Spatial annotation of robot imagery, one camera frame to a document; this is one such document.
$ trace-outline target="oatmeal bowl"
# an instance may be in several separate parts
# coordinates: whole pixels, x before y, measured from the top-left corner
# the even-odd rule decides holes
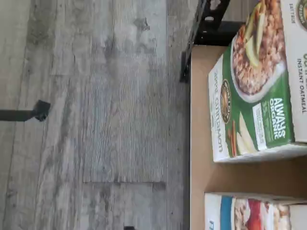
[[[290,230],[289,207],[256,199],[234,198],[232,230]]]
[[[262,99],[286,71],[279,0],[262,0],[231,43],[230,69],[235,89],[248,103]]]

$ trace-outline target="oatmeal box with blue stripe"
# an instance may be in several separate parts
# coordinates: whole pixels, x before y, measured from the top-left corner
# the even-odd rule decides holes
[[[205,194],[205,230],[305,230],[305,201],[250,194]]]
[[[209,73],[215,162],[307,154],[307,0],[260,0]]]

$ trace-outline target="white bowl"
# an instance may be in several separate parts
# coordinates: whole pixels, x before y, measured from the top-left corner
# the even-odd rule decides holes
[[[230,51],[230,71],[231,71],[231,76],[232,76],[232,80],[233,83],[235,85],[235,89],[237,91],[237,93],[239,94],[239,96],[246,102],[248,103],[254,103],[257,102],[259,100],[261,100],[266,94],[267,92],[270,90],[270,88],[274,85],[274,83],[277,81],[277,79],[281,76],[281,74],[286,70],[286,64],[285,62],[281,62],[279,64],[276,65],[275,71],[273,73],[273,76],[271,76],[268,81],[263,85],[262,89],[253,94],[253,95],[248,95],[245,92],[243,92],[237,81],[236,81],[236,76],[234,73],[234,68],[233,68],[233,52],[234,52],[234,43],[236,41],[236,37],[237,35],[234,37],[234,39],[231,42],[231,51]]]

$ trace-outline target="black metal bracket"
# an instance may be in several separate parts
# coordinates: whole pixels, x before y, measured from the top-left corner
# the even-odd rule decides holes
[[[0,110],[0,121],[27,121],[35,117],[39,121],[46,120],[50,104],[39,100],[33,110]]]
[[[222,21],[230,0],[220,0],[214,7],[211,0],[200,0],[196,9],[188,45],[181,54],[180,82],[189,82],[193,45],[228,46],[242,22]]]

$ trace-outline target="wooden floor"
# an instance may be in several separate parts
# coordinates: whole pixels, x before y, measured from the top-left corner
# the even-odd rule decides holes
[[[232,0],[226,19],[253,4]],[[197,0],[0,0],[0,230],[186,230]]]

